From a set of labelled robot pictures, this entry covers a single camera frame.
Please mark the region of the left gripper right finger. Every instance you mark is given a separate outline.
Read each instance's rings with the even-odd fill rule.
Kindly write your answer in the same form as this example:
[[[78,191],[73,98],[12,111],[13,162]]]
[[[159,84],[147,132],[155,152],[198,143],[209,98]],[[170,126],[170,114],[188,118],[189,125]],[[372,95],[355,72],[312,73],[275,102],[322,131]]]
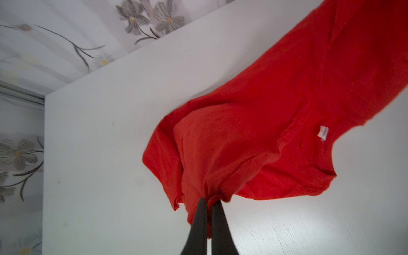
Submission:
[[[212,255],[239,255],[220,200],[211,209],[211,231]]]

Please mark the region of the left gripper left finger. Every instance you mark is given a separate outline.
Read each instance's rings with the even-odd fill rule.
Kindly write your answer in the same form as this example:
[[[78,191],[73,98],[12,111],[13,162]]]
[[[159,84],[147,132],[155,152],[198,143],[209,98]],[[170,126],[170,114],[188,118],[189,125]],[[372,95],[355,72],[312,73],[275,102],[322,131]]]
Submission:
[[[207,231],[208,231],[208,208],[205,198],[199,200],[196,213],[191,224],[189,236],[181,255],[206,255],[207,254]]]

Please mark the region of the red t-shirt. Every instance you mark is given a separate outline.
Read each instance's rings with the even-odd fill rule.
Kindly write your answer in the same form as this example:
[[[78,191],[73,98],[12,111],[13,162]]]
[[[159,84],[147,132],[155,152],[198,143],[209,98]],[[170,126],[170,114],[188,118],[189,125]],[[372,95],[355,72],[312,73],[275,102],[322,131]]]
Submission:
[[[317,196],[335,141],[408,84],[407,1],[324,1],[235,78],[172,111],[143,153],[192,222],[233,195]]]

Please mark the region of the left aluminium corner post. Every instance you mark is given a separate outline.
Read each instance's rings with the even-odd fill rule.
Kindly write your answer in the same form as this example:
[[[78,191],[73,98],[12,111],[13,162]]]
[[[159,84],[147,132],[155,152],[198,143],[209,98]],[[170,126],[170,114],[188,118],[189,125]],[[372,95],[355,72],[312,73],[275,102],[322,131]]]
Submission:
[[[18,99],[37,106],[45,106],[45,96],[3,81],[1,81],[1,96]]]

